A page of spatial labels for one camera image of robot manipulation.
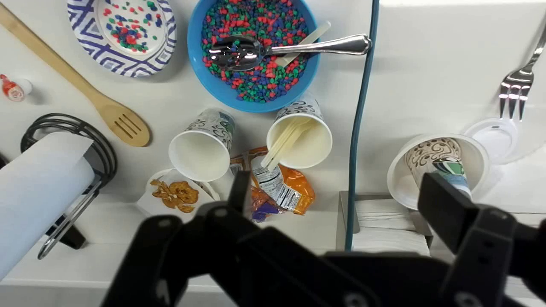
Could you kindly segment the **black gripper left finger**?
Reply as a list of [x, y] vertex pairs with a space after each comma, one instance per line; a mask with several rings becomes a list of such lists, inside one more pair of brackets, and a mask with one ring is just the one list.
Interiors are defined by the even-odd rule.
[[191, 278], [208, 275], [239, 307], [314, 307], [318, 293], [292, 264], [307, 251], [243, 215], [251, 174], [239, 171], [226, 201], [185, 224], [159, 215], [140, 224], [101, 307], [176, 307]]

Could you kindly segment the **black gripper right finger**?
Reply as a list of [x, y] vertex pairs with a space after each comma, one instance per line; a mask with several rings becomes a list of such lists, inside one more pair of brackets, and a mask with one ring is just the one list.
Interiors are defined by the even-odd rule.
[[522, 307], [505, 295], [510, 276], [546, 300], [545, 224], [475, 205], [441, 174], [422, 179], [418, 212], [456, 256], [439, 290], [444, 307]]

